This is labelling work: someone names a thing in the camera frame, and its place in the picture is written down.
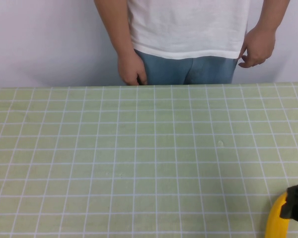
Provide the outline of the person's left hand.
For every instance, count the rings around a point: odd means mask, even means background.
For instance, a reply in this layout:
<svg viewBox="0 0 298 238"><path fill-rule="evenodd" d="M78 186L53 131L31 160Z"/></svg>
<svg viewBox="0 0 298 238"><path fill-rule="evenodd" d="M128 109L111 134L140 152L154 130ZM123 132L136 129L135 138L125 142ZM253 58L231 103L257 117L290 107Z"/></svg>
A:
<svg viewBox="0 0 298 238"><path fill-rule="evenodd" d="M238 59L242 68L250 68L264 63L273 53L276 30L256 25L245 38Z"/></svg>

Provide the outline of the person's right hand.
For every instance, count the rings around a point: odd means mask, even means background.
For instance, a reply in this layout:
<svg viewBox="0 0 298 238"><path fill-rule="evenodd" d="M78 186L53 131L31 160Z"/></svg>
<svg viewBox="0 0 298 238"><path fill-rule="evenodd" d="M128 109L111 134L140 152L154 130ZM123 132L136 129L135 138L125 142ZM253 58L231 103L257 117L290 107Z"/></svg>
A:
<svg viewBox="0 0 298 238"><path fill-rule="evenodd" d="M135 51L118 55L118 72L128 86L147 85L144 63Z"/></svg>

